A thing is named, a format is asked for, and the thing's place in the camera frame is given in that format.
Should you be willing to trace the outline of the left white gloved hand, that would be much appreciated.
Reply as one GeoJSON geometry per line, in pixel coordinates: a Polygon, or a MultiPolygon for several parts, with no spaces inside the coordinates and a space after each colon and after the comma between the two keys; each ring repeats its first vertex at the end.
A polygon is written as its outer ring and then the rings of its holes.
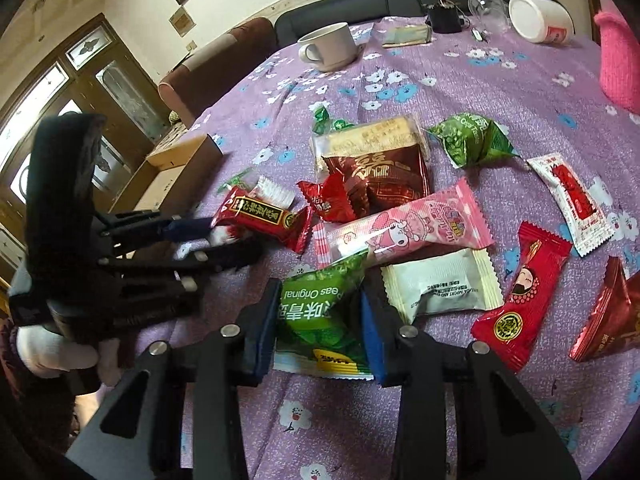
{"type": "Polygon", "coordinates": [[[40,378],[55,378],[72,370],[96,367],[102,384],[113,387],[122,377],[118,366],[119,340],[78,344],[41,325],[19,327],[16,350],[24,365],[40,378]]]}

